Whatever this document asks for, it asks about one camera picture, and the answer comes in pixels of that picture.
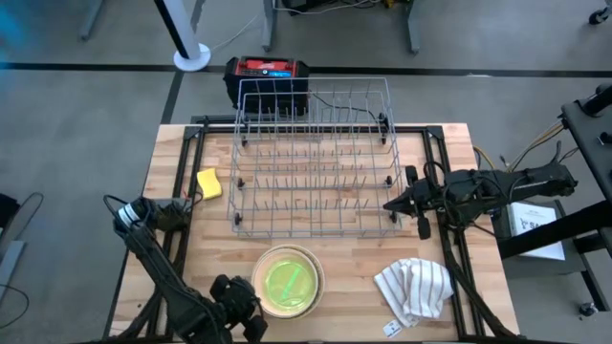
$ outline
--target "green plate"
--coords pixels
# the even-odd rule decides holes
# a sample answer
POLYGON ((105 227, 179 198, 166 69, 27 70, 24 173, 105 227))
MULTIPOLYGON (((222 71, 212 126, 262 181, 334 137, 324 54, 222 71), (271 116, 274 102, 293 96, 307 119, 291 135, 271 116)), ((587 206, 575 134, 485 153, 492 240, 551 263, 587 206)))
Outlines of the green plate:
POLYGON ((317 295, 315 272, 301 259, 278 261, 265 276, 266 294, 279 311, 300 313, 313 303, 317 295))

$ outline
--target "wire dish rack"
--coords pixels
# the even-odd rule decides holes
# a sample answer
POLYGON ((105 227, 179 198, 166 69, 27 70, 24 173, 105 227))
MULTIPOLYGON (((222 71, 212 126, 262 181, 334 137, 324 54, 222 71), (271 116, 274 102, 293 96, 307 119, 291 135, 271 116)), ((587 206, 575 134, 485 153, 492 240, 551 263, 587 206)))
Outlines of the wire dish rack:
POLYGON ((386 79, 251 79, 241 81, 240 95, 228 206, 234 232, 263 239, 401 230, 400 217, 383 209, 403 191, 386 79))

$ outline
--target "dish towel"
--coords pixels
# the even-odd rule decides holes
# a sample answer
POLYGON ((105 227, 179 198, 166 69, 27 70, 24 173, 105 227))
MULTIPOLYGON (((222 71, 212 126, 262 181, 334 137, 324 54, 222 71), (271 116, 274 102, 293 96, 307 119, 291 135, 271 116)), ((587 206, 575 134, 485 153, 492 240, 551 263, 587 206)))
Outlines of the dish towel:
POLYGON ((453 291, 447 268, 424 259, 400 259, 374 276, 395 316, 406 327, 438 318, 453 291))

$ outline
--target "wooden tabletop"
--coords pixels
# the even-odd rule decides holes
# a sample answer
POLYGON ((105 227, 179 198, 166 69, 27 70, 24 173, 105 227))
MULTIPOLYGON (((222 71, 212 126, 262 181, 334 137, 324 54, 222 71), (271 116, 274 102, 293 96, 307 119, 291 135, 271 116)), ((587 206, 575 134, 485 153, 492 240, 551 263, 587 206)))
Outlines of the wooden tabletop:
MULTIPOLYGON (((453 170, 475 168, 467 124, 441 124, 453 170)), ((146 177, 144 197, 170 198, 185 127, 160 127, 146 177)), ((320 304, 298 320, 267 317, 265 341, 382 341, 387 340, 383 326, 394 319, 393 312, 377 289, 373 276, 401 258, 418 257, 444 264, 440 237, 434 216, 431 238, 419 239, 416 221, 403 219, 403 230, 395 237, 382 239, 241 239, 231 230, 227 219, 230 190, 231 134, 208 134, 200 169, 215 167, 223 196, 196 205, 186 255, 183 278, 191 287, 209 297, 208 289, 221 273, 250 279, 255 262, 270 247, 297 244, 311 250, 323 265, 325 291, 320 304)), ((422 166, 426 159, 423 139, 416 134, 398 134, 400 163, 422 166)), ((191 147, 187 160, 185 189, 193 161, 191 147)), ((477 223, 492 229, 491 221, 477 223)), ((492 311, 511 331, 518 333, 514 309, 495 239, 479 230, 466 231, 476 288, 492 311)), ((120 333, 138 314, 154 289, 140 262, 129 254, 120 281, 120 292, 110 334, 120 333)), ((468 333, 473 333, 468 298, 460 290, 468 333)), ((417 327, 403 329, 390 340, 456 340, 457 333, 449 300, 439 319, 424 320, 417 327)), ((160 329, 164 327, 161 317, 160 329)), ((234 340, 244 340, 238 326, 234 340)))

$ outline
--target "concrete floor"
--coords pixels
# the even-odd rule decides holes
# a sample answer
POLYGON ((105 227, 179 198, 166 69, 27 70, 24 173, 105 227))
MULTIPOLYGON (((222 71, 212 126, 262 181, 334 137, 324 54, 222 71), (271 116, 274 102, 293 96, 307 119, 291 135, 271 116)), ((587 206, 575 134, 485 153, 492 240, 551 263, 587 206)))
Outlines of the concrete floor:
MULTIPOLYGON (((584 24, 602 1, 427 0, 421 5, 423 42, 417 56, 406 53, 400 7, 296 18, 280 13, 276 45, 269 55, 292 56, 316 66, 612 70, 612 24, 584 24)), ((194 6, 195 0, 186 1, 189 12, 194 6)), ((208 0, 197 35, 214 46, 234 35, 260 6, 252 0, 208 0)), ((21 22, 23 38, 4 37, 8 43, 0 46, 0 61, 171 63, 172 41, 148 0, 107 0, 87 43, 77 40, 86 2, 0 2, 1 9, 21 22)), ((260 31, 261 23, 254 24, 215 51, 211 63, 263 54, 260 31)), ((0 192, 23 200, 41 191, 46 198, 23 233, 28 247, 11 279, 30 296, 30 309, 0 330, 3 343, 71 343, 101 337, 124 252, 101 196, 133 199, 142 192, 173 76, 0 70, 0 192)), ((497 163, 500 154, 513 157, 553 122, 561 104, 589 96, 600 83, 612 81, 396 75, 387 79, 396 121, 467 122, 474 144, 497 163)), ((189 74, 171 122, 233 113, 221 75, 189 74)), ((567 133, 560 139, 564 151, 575 146, 567 133)), ((553 144, 536 149, 523 166, 549 160, 553 150, 553 144)), ((580 184, 575 195, 562 200, 566 211, 600 200, 582 157, 576 155, 567 165, 580 184)), ((612 300, 610 257, 596 252, 589 260, 612 300)), ((508 277, 523 334, 570 342, 609 341, 612 327, 606 325, 611 314, 583 320, 577 316, 576 305, 589 300, 579 274, 508 277)), ((18 296, 7 294, 0 304, 0 324, 22 307, 18 296)))

